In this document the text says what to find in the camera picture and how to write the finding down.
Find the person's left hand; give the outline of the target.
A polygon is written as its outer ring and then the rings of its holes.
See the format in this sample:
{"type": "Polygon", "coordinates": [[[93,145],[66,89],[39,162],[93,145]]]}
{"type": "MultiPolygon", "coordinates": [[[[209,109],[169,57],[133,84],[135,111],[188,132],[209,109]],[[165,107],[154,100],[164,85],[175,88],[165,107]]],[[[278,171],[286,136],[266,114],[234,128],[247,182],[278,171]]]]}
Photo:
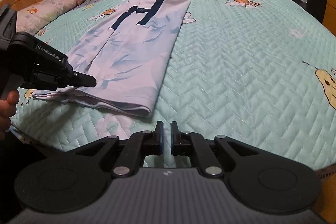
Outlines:
{"type": "Polygon", "coordinates": [[[5,138],[5,131],[11,126],[10,118],[15,115],[19,102],[19,92],[12,90],[5,100],[1,100],[0,105],[0,134],[1,140],[5,138]]]}

